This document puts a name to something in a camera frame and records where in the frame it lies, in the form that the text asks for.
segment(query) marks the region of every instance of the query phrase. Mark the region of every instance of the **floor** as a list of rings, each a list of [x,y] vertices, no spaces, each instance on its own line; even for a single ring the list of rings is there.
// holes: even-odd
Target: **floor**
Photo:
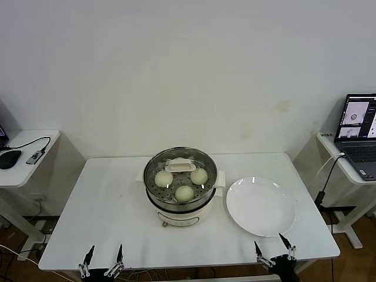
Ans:
[[[327,223],[329,223],[328,214],[323,214]],[[48,221],[44,232],[50,233],[56,222]],[[347,240],[344,234],[335,234],[335,240],[341,249],[341,255],[333,260],[334,281],[335,282],[375,282],[376,281],[376,220],[369,217],[362,217],[354,225],[354,230],[363,243],[363,249],[355,250]],[[8,229],[0,230],[0,244],[4,244],[13,250],[16,250],[26,239],[26,236],[14,226]],[[0,277],[4,277],[9,261],[13,257],[9,266],[7,277],[9,280],[0,278],[0,281],[8,282],[63,282],[66,281],[53,273],[40,271],[37,266],[29,262],[20,262],[12,256],[9,251],[2,249],[0,257]],[[31,259],[37,260],[36,252],[31,255]],[[224,266],[224,267],[202,267],[202,268],[184,268],[150,271],[140,273],[139,281],[150,281],[150,277],[156,281],[165,280],[166,274],[169,280],[195,279],[195,278],[219,278],[267,274],[267,271],[261,266]],[[331,282],[331,260],[321,260],[315,262],[299,274],[304,282]],[[127,280],[129,273],[121,274],[119,277]]]

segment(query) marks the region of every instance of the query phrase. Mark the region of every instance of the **computer mouse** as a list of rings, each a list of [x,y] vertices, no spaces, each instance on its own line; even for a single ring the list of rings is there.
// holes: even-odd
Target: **computer mouse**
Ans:
[[[13,150],[0,155],[0,169],[10,169],[13,167],[21,153],[21,150]]]

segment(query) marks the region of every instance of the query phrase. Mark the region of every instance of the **laptop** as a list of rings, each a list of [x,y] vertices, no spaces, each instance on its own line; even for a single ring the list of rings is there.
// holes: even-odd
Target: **laptop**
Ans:
[[[9,141],[9,138],[7,137],[5,131],[0,125],[0,148],[4,147],[8,141]]]
[[[376,94],[348,94],[334,144],[365,181],[376,180]]]

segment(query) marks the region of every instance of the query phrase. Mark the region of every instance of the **white table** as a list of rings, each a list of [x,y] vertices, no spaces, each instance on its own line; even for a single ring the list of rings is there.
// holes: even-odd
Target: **white table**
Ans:
[[[340,254],[285,153],[212,155],[212,158],[218,169],[226,172],[227,188],[237,179],[255,175],[273,179],[290,192],[295,199],[297,218],[285,235],[297,246],[298,260]],[[149,159],[89,159],[39,268],[66,273],[77,271],[78,263],[92,245],[95,245],[95,252],[91,268],[111,267],[120,244],[123,244],[126,268],[256,263],[254,240],[268,257],[286,253],[280,239],[257,237],[241,229],[224,209],[224,197],[215,198],[213,210],[202,223],[183,229],[163,228],[146,197],[145,187],[135,181]]]
[[[27,181],[32,176],[33,172],[42,163],[44,157],[48,154],[53,144],[58,139],[60,133],[58,130],[17,130],[17,131],[7,131],[6,134],[9,137],[10,147],[17,147],[24,145],[30,141],[33,141],[39,137],[49,136],[51,141],[45,150],[45,154],[38,160],[36,164],[26,164],[26,161],[37,151],[41,150],[48,142],[48,139],[39,140],[33,144],[26,147],[20,148],[18,150],[22,151],[20,158],[18,159],[16,165],[10,169],[0,170],[0,188],[14,188],[21,187],[27,183]],[[33,245],[36,243],[42,243],[45,235],[40,232],[42,230],[45,221],[38,221],[35,226],[31,225],[27,220],[25,220],[20,214],[18,214],[3,198],[0,197],[0,215],[9,220],[18,229],[23,231],[29,236],[26,243],[23,245],[21,251],[32,249]]]
[[[323,145],[323,147],[327,150],[330,156],[335,156],[341,153],[334,144],[333,134],[318,132],[316,137]],[[339,223],[333,225],[333,233],[345,233],[352,246],[355,249],[361,249],[363,248],[363,245],[351,225],[353,225],[360,217],[365,215],[368,211],[372,210],[372,208],[376,206],[376,197],[374,196],[376,181],[364,181],[347,159],[340,158],[337,164],[349,179],[349,181],[354,183],[355,185],[361,186],[363,192],[362,198],[357,203],[356,208],[352,210],[347,216],[344,216],[343,212],[341,211],[334,212],[335,216],[339,220]]]

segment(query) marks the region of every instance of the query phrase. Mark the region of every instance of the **steamed bun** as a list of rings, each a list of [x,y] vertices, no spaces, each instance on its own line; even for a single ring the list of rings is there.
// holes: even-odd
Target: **steamed bun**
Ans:
[[[204,169],[195,169],[190,173],[190,180],[196,185],[205,184],[207,182],[207,172]]]
[[[156,186],[165,188],[172,183],[172,173],[161,170],[155,175],[154,182]]]
[[[194,191],[190,186],[180,186],[176,189],[175,199],[178,202],[188,202],[194,198]]]

